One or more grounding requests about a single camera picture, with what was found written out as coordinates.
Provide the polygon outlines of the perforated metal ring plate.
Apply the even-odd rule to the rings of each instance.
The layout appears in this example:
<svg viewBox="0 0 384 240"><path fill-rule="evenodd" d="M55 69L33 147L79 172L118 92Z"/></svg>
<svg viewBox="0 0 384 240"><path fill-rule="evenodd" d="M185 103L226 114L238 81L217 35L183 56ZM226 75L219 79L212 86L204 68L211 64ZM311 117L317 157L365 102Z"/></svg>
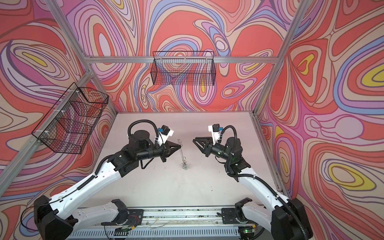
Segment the perforated metal ring plate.
<svg viewBox="0 0 384 240"><path fill-rule="evenodd" d="M180 144L182 147L183 147L183 143L182 143L182 140L181 139L178 139L178 144ZM183 149L182 147L180 148L180 154L181 154L181 158L182 158L182 161L183 160L186 160L184 154L183 154Z"/></svg>

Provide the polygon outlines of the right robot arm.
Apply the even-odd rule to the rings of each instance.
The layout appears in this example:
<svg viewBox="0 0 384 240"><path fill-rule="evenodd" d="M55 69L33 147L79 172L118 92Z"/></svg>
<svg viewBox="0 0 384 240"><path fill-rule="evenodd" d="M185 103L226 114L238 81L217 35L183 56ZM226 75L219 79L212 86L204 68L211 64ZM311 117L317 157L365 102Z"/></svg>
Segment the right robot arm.
<svg viewBox="0 0 384 240"><path fill-rule="evenodd" d="M209 126L209 137L196 137L193 143L206 157L222 159L226 174L251 191L262 203L243 199L235 204L240 222L254 222L275 240L309 240L314 236L304 204L291 199L259 177L243 157L242 142L234 126Z"/></svg>

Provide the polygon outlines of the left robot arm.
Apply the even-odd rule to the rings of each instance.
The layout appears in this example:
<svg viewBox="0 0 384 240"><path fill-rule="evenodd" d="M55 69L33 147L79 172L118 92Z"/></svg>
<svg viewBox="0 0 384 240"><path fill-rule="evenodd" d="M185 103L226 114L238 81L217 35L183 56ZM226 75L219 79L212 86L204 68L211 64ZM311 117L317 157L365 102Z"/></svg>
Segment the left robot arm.
<svg viewBox="0 0 384 240"><path fill-rule="evenodd" d="M74 231L101 223L115 226L127 224L130 213L119 199L92 208L81 208L81 205L136 168L144 170L147 167L143 164L144 160L151 163L155 158L160 158L166 162L167 158L182 148L168 140L173 133L169 127L158 128L150 120L134 121L127 130L128 144L120 151L104 157L93 173L59 194L36 199L34 223L42 239L65 240Z"/></svg>

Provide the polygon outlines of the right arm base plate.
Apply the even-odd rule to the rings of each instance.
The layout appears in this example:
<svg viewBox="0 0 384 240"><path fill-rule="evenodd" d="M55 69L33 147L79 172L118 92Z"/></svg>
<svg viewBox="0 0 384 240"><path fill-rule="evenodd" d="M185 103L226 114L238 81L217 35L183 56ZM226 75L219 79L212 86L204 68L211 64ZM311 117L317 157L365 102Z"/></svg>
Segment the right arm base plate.
<svg viewBox="0 0 384 240"><path fill-rule="evenodd" d="M226 225L247 224L249 222L244 214L236 208L222 208L218 215L221 216L223 224Z"/></svg>

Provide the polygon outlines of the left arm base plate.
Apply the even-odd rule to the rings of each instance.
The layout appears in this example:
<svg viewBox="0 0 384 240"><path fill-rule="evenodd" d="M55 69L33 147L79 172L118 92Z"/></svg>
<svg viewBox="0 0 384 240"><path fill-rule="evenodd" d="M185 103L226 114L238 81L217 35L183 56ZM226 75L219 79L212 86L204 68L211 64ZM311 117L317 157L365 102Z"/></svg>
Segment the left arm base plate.
<svg viewBox="0 0 384 240"><path fill-rule="evenodd" d="M121 226L140 226L143 221L144 210L143 209L129 209L128 215L123 217L123 222L117 225Z"/></svg>

